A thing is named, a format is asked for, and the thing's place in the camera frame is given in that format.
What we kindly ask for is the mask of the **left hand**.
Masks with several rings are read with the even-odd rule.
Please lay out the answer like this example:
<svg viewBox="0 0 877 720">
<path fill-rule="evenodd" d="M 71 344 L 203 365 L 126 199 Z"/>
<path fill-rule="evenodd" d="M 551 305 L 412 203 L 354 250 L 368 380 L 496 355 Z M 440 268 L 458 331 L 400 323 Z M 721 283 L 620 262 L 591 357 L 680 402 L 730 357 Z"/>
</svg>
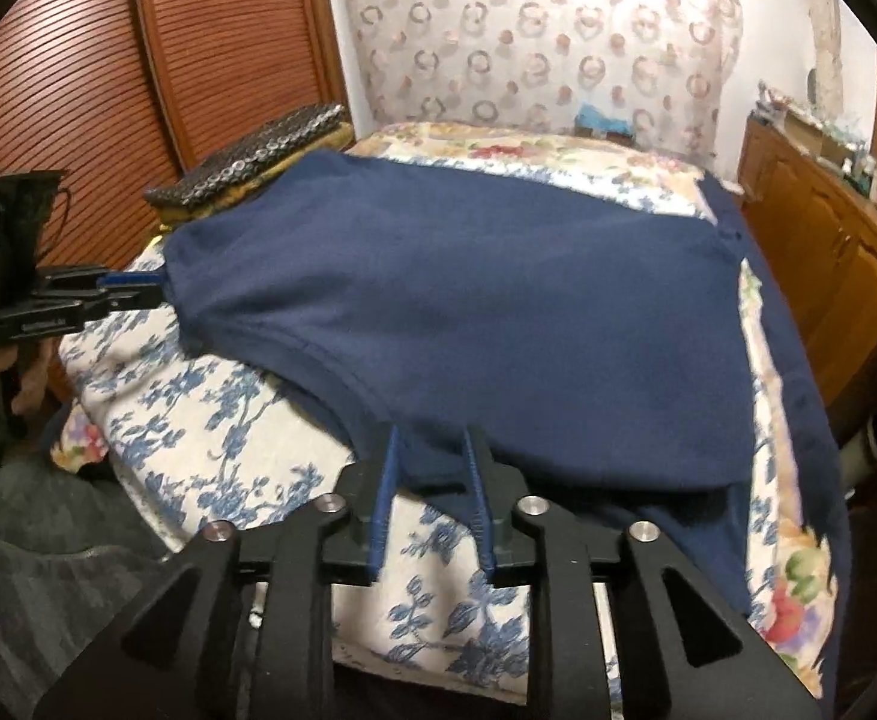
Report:
<svg viewBox="0 0 877 720">
<path fill-rule="evenodd" d="M 0 416 L 14 433 L 21 433 L 43 408 L 56 346 L 52 338 L 0 346 Z"/>
</svg>

